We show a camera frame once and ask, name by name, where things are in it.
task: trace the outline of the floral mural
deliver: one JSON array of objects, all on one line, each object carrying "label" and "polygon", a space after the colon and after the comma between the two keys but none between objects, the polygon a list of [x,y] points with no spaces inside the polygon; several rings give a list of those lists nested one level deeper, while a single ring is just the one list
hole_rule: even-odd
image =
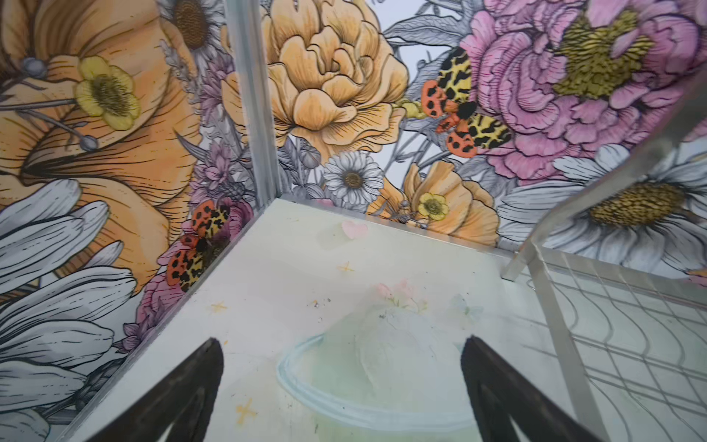
[{"label": "floral mural", "polygon": [[[707,59],[697,0],[260,3],[286,191],[511,251]],[[245,136],[235,73],[222,90]],[[547,246],[704,284],[706,134]]]},{"label": "floral mural", "polygon": [[0,438],[53,440],[253,218],[255,184],[221,0],[0,7]]}]

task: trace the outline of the pink peony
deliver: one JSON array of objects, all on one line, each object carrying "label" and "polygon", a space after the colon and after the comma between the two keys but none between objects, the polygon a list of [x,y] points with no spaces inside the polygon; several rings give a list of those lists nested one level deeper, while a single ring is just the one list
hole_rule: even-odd
[{"label": "pink peony", "polygon": [[[515,132],[488,152],[508,178],[562,178],[552,162],[642,141],[707,54],[698,0],[486,0],[460,43],[471,100]],[[592,52],[588,52],[591,41]],[[707,134],[701,125],[691,136]]]}]

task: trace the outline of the metal grate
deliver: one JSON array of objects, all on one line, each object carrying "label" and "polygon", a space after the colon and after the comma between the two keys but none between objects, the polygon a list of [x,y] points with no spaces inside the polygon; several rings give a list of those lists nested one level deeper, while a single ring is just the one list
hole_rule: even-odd
[{"label": "metal grate", "polygon": [[[706,291],[577,255],[538,255],[547,273],[531,266],[528,284],[549,278],[611,441],[704,442],[707,307],[697,301]],[[540,325],[563,332],[548,323]]]}]

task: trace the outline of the orange peony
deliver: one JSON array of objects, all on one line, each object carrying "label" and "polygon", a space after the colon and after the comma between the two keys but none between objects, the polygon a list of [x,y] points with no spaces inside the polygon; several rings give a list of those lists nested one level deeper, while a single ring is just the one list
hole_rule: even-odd
[{"label": "orange peony", "polygon": [[[262,32],[278,147],[289,133],[321,154],[379,152],[399,134],[407,87],[403,63],[365,0],[273,0]],[[222,82],[223,104],[245,136],[238,77]]]},{"label": "orange peony", "polygon": [[105,201],[110,217],[61,273],[120,240],[114,265],[130,268],[139,290],[188,214],[196,158],[176,134],[198,144],[199,116],[160,42],[189,51],[152,0],[1,5],[0,209],[51,180],[78,181],[78,205]]},{"label": "orange peony", "polygon": [[380,216],[385,219],[484,245],[495,245],[498,240],[500,220],[493,210],[493,197],[478,183],[462,181],[451,163],[434,163],[424,180],[413,163],[402,192],[384,180],[368,213],[380,211],[383,205]]}]

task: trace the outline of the yellow star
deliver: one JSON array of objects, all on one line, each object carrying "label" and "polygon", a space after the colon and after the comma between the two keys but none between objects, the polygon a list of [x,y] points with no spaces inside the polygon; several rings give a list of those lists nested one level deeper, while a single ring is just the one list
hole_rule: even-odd
[{"label": "yellow star", "polygon": [[337,269],[341,270],[342,272],[355,272],[356,270],[349,267],[349,263],[350,261],[346,261],[345,265],[337,265]]},{"label": "yellow star", "polygon": [[251,415],[255,417],[257,415],[257,412],[254,412],[250,409],[250,404],[253,402],[253,398],[249,397],[248,398],[248,403],[245,405],[245,407],[238,405],[235,408],[235,412],[240,414],[240,418],[238,418],[238,425],[243,425],[243,422],[245,421],[245,417],[247,415]]},{"label": "yellow star", "polygon": [[221,310],[226,310],[227,308],[228,307],[223,304],[223,301],[218,304],[211,304],[211,309],[214,311],[214,313],[219,313]]}]

